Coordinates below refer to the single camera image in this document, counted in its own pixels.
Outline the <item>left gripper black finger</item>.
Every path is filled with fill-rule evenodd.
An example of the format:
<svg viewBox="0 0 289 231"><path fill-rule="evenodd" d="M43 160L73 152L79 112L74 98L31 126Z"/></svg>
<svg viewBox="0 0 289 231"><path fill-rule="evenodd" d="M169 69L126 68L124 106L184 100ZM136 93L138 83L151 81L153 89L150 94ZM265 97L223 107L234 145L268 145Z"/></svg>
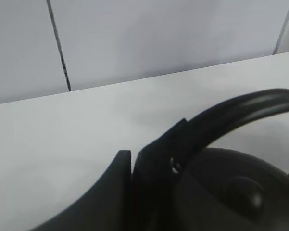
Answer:
<svg viewBox="0 0 289 231"><path fill-rule="evenodd" d="M126 231L131 152L120 150L103 175L76 202L36 231Z"/></svg>

